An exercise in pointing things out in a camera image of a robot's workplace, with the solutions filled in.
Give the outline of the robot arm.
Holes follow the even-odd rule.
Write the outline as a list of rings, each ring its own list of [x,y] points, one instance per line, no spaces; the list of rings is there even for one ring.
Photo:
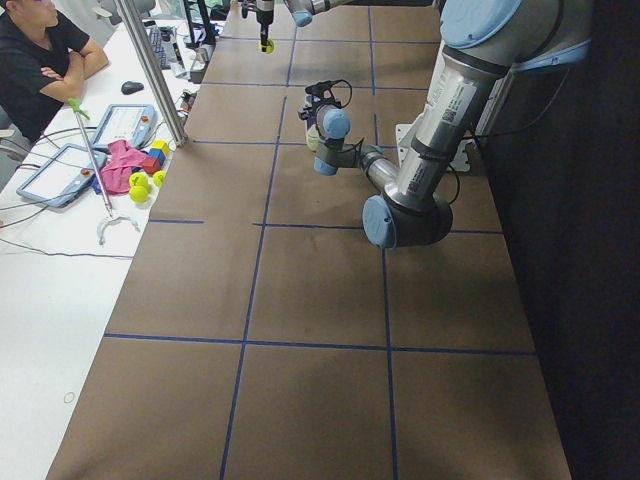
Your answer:
[[[362,212],[368,240],[381,249],[429,245],[452,225],[435,190],[495,83],[511,71],[556,68],[582,60],[590,43],[590,1],[447,1],[440,16],[441,69],[424,111],[404,138],[400,165],[373,145],[345,145],[350,129],[336,106],[316,106],[314,168],[333,175],[358,168],[378,188]]]
[[[290,12],[297,27],[304,27],[311,23],[317,14],[328,12],[329,10],[347,4],[342,0],[295,0],[284,1],[284,5]],[[256,12],[256,19],[260,25],[260,51],[271,53],[274,43],[269,38],[269,28],[274,21],[275,2],[267,0],[257,0],[253,2],[253,10]]]

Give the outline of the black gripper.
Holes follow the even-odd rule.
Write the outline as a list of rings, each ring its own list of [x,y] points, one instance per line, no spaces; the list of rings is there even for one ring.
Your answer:
[[[256,0],[256,18],[260,25],[260,49],[267,51],[269,48],[269,25],[274,19],[274,0]]]

